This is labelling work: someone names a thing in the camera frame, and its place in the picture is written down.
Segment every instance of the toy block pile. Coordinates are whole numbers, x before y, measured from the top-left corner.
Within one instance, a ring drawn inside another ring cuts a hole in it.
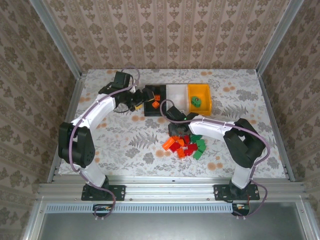
[[[191,156],[195,152],[193,157],[199,160],[207,148],[205,140],[201,138],[202,135],[172,136],[162,147],[166,151],[170,149],[173,153],[177,152],[180,159]]]

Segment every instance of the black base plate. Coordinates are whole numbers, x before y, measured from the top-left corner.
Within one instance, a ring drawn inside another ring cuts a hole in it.
[[[125,185],[109,185],[109,190],[113,192],[115,195],[115,199],[117,201],[124,201],[126,196],[126,186]],[[87,184],[83,186],[82,189],[82,195],[81,195],[82,201],[112,201],[111,194],[102,191],[93,189],[92,186],[88,186]]]
[[[154,95],[160,95],[160,101],[157,101],[161,104],[163,100],[167,98],[167,87],[166,85],[145,85],[146,89],[150,89]],[[145,102],[143,104],[144,107],[144,116],[145,117],[153,117],[153,116],[161,116],[160,107],[157,109],[152,106],[154,100]],[[165,102],[162,105],[162,112],[165,114],[167,111],[167,103]]]
[[[258,190],[257,185],[249,184],[247,186],[246,191],[242,195],[233,195],[230,192],[229,184],[213,185],[213,193],[216,201],[226,201],[226,202],[237,201],[237,200],[248,201],[248,195],[250,200],[259,200],[260,195],[259,195],[259,192],[256,193],[257,190]]]

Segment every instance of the table surface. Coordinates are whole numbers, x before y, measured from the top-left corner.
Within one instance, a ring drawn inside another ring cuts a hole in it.
[[[117,70],[89,70],[75,116],[95,100],[98,91],[112,82]],[[137,77],[134,69],[126,72]],[[274,132],[254,69],[143,69],[139,86],[146,84],[208,83],[212,99],[211,118],[220,121],[247,119],[271,147],[270,157],[258,165],[257,178],[285,178]],[[117,111],[125,110],[121,106]],[[163,117],[144,117],[135,112],[109,113],[94,131],[95,158],[106,175],[166,177],[226,177],[233,175],[235,162],[226,144],[203,137],[207,149],[199,160],[179,159],[164,151],[168,122]],[[59,174],[77,174],[62,160]]]

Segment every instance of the wall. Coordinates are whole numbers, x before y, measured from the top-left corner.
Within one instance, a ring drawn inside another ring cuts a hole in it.
[[[289,0],[44,0],[78,65],[253,69]]]
[[[0,239],[19,239],[46,182],[75,79],[28,0],[0,1]]]
[[[262,78],[294,175],[320,220],[319,0],[304,1]]]

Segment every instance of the yellow bin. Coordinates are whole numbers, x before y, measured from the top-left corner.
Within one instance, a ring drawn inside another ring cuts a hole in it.
[[[192,97],[198,97],[201,100],[201,106],[195,107],[191,103]],[[210,87],[208,84],[188,84],[189,112],[197,113],[203,116],[210,116],[212,101]]]

